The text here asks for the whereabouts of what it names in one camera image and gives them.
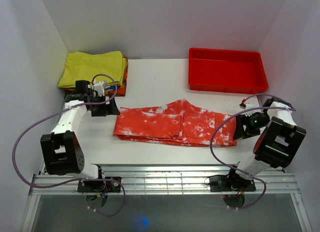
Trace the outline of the red white tie-dye trousers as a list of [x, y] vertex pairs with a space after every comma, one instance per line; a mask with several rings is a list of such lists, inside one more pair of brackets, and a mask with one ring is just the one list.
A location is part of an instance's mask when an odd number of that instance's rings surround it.
[[113, 135], [121, 140], [193, 147], [233, 147], [236, 120], [229, 114], [176, 100], [159, 107], [120, 109]]

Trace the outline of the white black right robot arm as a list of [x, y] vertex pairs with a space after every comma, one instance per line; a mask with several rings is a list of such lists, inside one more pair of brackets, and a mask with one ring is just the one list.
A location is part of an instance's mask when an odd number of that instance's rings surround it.
[[293, 106], [271, 97], [261, 112], [236, 116], [233, 139], [259, 136], [252, 155], [239, 162], [226, 176], [230, 190], [242, 190], [253, 185], [253, 177], [269, 168], [286, 168], [292, 162], [307, 132], [292, 118]]

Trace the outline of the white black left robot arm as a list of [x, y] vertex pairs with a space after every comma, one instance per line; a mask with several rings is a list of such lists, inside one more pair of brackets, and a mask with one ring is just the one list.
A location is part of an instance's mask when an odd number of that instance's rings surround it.
[[50, 134], [40, 139], [45, 168], [50, 175], [66, 175], [88, 178], [94, 191], [102, 191], [106, 186], [103, 171], [98, 165], [86, 162], [77, 139], [77, 131], [84, 115], [91, 112], [92, 117], [119, 115], [114, 97], [106, 95], [106, 81], [93, 85], [89, 81], [75, 82], [75, 90], [67, 94], [64, 109], [56, 127]]

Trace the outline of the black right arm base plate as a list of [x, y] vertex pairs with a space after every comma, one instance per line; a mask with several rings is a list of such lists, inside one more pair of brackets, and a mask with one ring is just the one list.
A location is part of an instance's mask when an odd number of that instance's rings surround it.
[[256, 191], [255, 183], [251, 183], [244, 188], [241, 185], [231, 185], [227, 183], [226, 175], [213, 175], [204, 179], [204, 185], [210, 187], [211, 192], [254, 192]]

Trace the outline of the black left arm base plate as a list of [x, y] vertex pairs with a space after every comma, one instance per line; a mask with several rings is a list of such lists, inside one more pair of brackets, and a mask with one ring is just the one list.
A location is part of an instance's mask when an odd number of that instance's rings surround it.
[[102, 192], [120, 192], [121, 187], [119, 183], [122, 178], [117, 177], [105, 177], [105, 179], [111, 179], [112, 181], [84, 181], [79, 182], [77, 192], [83, 193], [102, 193]]

